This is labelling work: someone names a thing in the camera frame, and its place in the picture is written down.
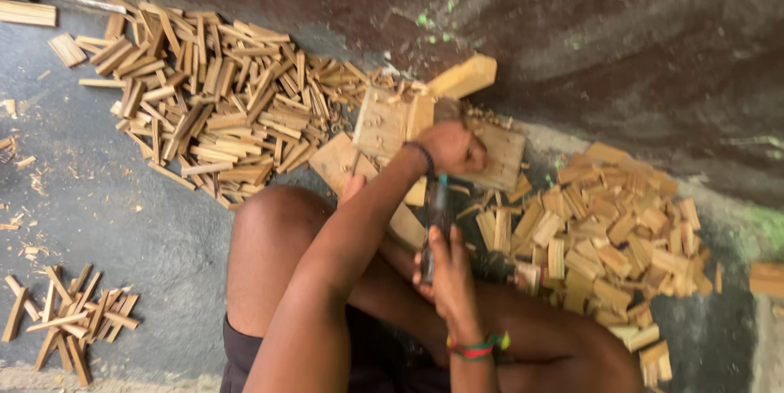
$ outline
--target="wooden stick pile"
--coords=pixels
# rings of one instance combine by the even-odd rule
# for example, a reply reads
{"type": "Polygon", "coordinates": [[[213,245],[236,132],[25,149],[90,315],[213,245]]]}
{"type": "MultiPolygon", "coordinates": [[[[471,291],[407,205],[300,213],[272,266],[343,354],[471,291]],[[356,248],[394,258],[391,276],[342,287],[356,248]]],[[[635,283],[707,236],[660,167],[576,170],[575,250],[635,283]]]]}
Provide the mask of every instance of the wooden stick pile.
{"type": "Polygon", "coordinates": [[[63,369],[72,372],[76,368],[79,384],[82,386],[88,385],[93,379],[85,358],[87,344],[92,344],[98,339],[114,342],[121,328],[134,329],[140,324],[138,320],[129,317],[139,295],[127,293],[128,288],[103,289],[100,291],[98,301],[93,302],[93,294],[96,292],[101,272],[93,275],[87,288],[82,290],[92,269],[92,264],[86,265],[79,277],[72,279],[66,288],[60,280],[60,266],[45,267],[46,275],[49,277],[49,290],[46,293],[43,310],[35,304],[26,287],[20,286],[11,275],[5,277],[5,282],[16,295],[16,301],[5,325],[2,340],[8,342],[16,338],[22,316],[26,311],[34,322],[40,321],[28,327],[28,332],[47,331],[34,369],[38,371],[44,367],[49,352],[56,348],[63,369]]]}
{"type": "Polygon", "coordinates": [[[310,56],[288,34],[229,25],[215,12],[113,2],[130,13],[112,14],[103,39],[57,37],[53,48],[68,66],[82,50],[93,53],[96,73],[114,78],[79,84],[122,88],[111,108],[117,129],[149,166],[228,209],[261,190],[273,169],[304,164],[330,124],[342,126],[341,105],[361,105],[368,85],[395,85],[380,70],[310,56]],[[179,175],[166,168],[175,158],[179,175]]]}
{"type": "MultiPolygon", "coordinates": [[[[510,202],[531,189],[524,176],[517,184],[510,202]]],[[[713,290],[702,272],[711,251],[695,233],[694,201],[674,201],[677,188],[664,171],[594,143],[558,169],[557,185],[521,208],[502,205],[496,194],[495,214],[490,209],[476,220],[488,249],[514,258],[531,295],[589,315],[631,352],[642,349],[645,385],[655,388],[672,370],[666,341],[645,348],[659,341],[650,299],[713,290]],[[511,214],[523,212],[513,231],[511,214]],[[630,308],[635,293],[644,301],[630,308]]],[[[481,210],[489,199],[470,209],[481,210]]]]}

